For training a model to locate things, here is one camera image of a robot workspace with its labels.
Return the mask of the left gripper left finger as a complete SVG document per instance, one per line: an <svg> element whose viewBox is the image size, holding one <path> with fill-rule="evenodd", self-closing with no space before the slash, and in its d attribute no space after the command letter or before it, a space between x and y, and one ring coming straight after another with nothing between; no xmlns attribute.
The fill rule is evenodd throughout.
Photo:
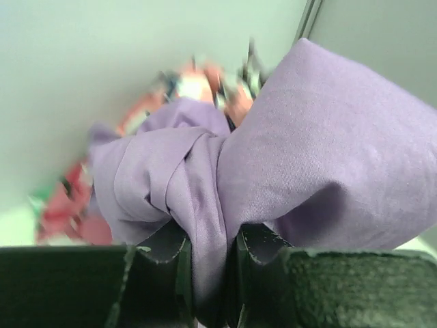
<svg viewBox="0 0 437 328"><path fill-rule="evenodd" d="M138 246L4 247L2 327L193 327L191 242L169 222Z"/></svg>

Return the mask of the lilac purple cloth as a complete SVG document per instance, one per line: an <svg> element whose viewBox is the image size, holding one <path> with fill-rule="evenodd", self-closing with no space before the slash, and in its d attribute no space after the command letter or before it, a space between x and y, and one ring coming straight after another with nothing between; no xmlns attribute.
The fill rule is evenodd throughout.
<svg viewBox="0 0 437 328"><path fill-rule="evenodd" d="M91 128L90 210L116 241L174 219L192 243L195 302L215 300L240 226L298 247L396 248L436 223L436 111L308 41L283 58L234 131L180 98L139 130Z"/></svg>

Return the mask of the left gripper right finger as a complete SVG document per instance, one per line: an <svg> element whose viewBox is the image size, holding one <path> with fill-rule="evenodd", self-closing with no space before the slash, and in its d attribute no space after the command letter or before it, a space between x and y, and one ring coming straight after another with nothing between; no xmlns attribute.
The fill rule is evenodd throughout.
<svg viewBox="0 0 437 328"><path fill-rule="evenodd" d="M231 274L231 327L436 326L436 261L424 252L299 248L244 225Z"/></svg>

